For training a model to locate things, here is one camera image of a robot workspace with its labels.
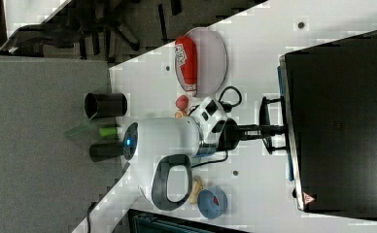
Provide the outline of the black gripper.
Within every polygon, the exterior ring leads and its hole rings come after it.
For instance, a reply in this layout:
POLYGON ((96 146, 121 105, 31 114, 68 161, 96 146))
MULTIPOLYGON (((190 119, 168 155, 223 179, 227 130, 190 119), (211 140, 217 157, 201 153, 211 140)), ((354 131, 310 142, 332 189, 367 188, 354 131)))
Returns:
POLYGON ((219 138, 218 151, 234 150, 240 139, 242 141, 266 139, 285 132, 286 128, 280 125, 251 124, 238 127, 236 121, 230 118, 226 122, 219 138))

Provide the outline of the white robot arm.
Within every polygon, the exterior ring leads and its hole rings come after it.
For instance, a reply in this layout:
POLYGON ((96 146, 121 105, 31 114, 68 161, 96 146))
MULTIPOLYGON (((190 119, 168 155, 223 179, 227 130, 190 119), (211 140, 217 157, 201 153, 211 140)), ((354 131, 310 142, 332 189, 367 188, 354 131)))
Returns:
POLYGON ((192 164, 195 157, 234 150, 241 141, 269 139, 281 135, 279 125, 239 125, 233 119, 201 124, 192 117, 160 117, 132 123, 122 147, 129 167, 120 179, 124 200, 135 203, 143 197, 157 209, 173 211, 184 205, 192 190, 192 164), (186 189, 173 200, 168 194, 171 171, 186 172, 186 189))

